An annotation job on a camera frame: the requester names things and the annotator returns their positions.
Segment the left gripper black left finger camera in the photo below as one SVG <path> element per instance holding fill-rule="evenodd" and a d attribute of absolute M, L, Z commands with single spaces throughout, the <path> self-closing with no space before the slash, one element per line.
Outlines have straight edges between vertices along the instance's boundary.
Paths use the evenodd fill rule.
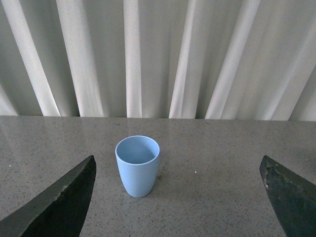
<path fill-rule="evenodd" d="M 91 202 L 96 161 L 89 156 L 0 222 L 2 237 L 78 237 Z"/>

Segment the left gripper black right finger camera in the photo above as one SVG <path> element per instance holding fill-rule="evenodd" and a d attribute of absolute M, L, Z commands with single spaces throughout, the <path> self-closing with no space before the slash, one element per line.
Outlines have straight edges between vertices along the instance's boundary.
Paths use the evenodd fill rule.
<path fill-rule="evenodd" d="M 269 201 L 288 237 L 316 235 L 316 186 L 290 169 L 264 156 L 260 164 Z"/>

